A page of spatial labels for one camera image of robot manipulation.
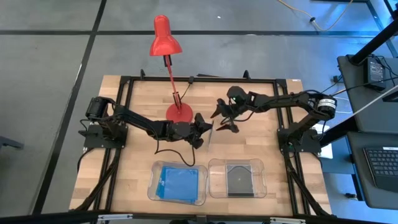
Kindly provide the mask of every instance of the keyboard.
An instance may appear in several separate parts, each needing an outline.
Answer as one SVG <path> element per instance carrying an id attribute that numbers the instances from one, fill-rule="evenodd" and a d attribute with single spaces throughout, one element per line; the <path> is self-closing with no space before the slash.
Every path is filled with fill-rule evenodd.
<path id="1" fill-rule="evenodd" d="M 398 147 L 364 148 L 377 188 L 398 192 Z"/>

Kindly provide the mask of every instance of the red desk lamp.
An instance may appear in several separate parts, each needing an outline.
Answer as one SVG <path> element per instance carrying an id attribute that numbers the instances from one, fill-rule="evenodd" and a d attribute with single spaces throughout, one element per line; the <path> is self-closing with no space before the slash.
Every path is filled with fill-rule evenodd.
<path id="1" fill-rule="evenodd" d="M 185 121 L 191 122 L 193 112 L 191 107 L 181 102 L 181 98 L 177 90 L 175 89 L 173 73 L 172 73 L 172 58 L 170 55 L 178 54 L 182 52 L 180 44 L 174 37 L 172 37 L 170 31 L 170 22 L 166 16 L 159 15 L 155 17 L 155 40 L 150 47 L 150 56 L 163 56 L 164 65 L 169 71 L 170 80 L 173 86 L 173 99 L 174 104 L 170 105 L 166 111 L 166 119 L 173 122 Z"/>

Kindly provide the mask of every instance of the lamp shade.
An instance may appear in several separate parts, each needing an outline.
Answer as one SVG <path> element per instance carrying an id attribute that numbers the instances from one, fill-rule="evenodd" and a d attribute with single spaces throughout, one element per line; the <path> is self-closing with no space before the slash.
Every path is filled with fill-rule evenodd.
<path id="1" fill-rule="evenodd" d="M 155 17 L 155 40 L 150 47 L 150 56 L 163 56 L 181 53 L 182 49 L 170 31 L 169 18 L 164 15 Z"/>

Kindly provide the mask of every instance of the clear plastic container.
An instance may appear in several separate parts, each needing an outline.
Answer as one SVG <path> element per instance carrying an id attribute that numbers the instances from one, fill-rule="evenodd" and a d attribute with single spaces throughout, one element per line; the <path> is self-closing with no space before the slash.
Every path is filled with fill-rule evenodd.
<path id="1" fill-rule="evenodd" d="M 207 169 L 177 162 L 156 161 L 148 186 L 151 200 L 203 205 L 206 200 Z"/>
<path id="2" fill-rule="evenodd" d="M 259 159 L 212 159 L 209 162 L 209 192 L 214 198 L 265 197 L 264 164 Z"/>

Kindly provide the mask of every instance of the white cable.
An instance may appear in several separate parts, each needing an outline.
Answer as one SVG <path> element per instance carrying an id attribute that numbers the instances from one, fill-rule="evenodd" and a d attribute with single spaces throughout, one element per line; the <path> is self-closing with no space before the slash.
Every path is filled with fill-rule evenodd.
<path id="1" fill-rule="evenodd" d="M 300 10 L 300 9 L 296 9 L 290 5 L 288 5 L 287 3 L 283 2 L 282 0 L 278 0 L 280 3 L 282 3 L 283 5 L 285 5 L 286 7 L 288 7 L 291 10 L 296 10 L 298 12 L 302 12 L 304 14 L 306 14 L 307 16 L 309 16 L 311 19 L 314 18 L 311 22 L 314 24 L 314 26 L 320 30 L 320 31 L 328 31 L 330 30 L 332 27 L 334 27 L 336 25 L 336 23 L 340 20 L 340 18 L 344 15 L 344 13 L 347 11 L 348 6 L 353 3 L 354 0 L 351 0 L 348 5 L 346 6 L 346 8 L 344 9 L 344 11 L 340 14 L 340 16 L 337 18 L 337 20 L 327 29 L 322 29 L 320 26 L 318 26 L 317 22 L 315 22 L 315 17 L 311 16 L 309 13 L 307 13 L 306 11 Z"/>

